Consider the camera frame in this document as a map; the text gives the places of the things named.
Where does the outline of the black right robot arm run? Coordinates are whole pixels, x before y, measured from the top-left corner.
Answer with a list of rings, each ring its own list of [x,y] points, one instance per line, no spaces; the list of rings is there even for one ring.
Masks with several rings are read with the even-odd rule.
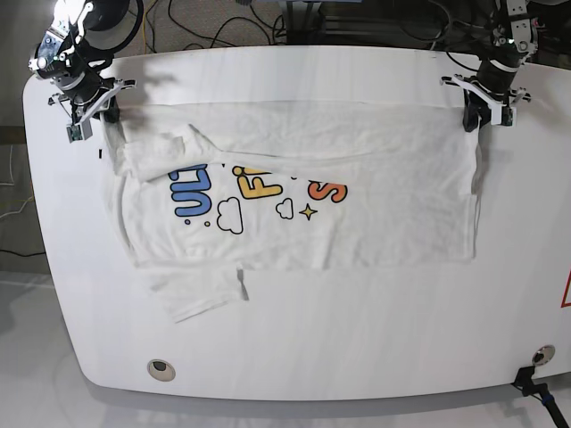
[[[123,46],[94,48],[86,33],[117,26],[127,11],[125,1],[57,2],[51,27],[29,61],[39,78],[57,87],[48,102],[59,104],[68,114],[66,132],[72,143],[90,138],[95,120],[111,137],[138,141],[160,134],[178,135],[185,129],[209,136],[273,135],[280,128],[299,130],[345,113],[364,115],[364,107],[356,103],[291,100],[120,107],[117,95],[135,88],[136,81],[104,78],[101,72],[111,66]]]

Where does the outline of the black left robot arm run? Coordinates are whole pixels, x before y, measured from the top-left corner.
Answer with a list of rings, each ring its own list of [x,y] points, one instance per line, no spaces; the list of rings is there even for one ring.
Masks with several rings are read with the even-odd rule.
[[[511,127],[517,103],[531,102],[523,87],[512,87],[515,76],[537,50],[537,19],[527,11],[526,1],[499,1],[493,13],[490,48],[481,56],[475,74],[444,76],[441,83],[463,91],[462,125],[466,132],[490,124]]]

